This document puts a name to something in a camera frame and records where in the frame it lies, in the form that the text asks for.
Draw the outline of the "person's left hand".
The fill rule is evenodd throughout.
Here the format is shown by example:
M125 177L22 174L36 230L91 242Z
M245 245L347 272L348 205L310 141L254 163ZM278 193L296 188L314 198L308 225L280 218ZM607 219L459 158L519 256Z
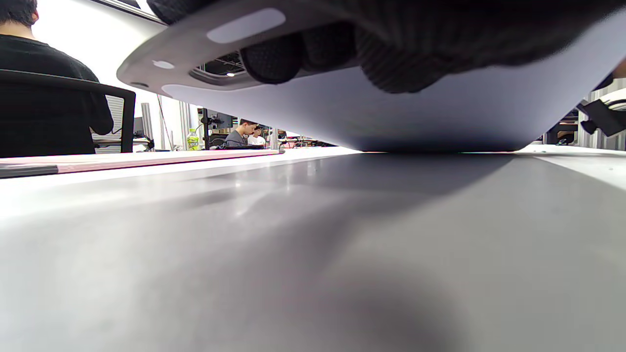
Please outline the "person's left hand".
M595 86L623 0L151 0L166 29L127 73L170 96Z

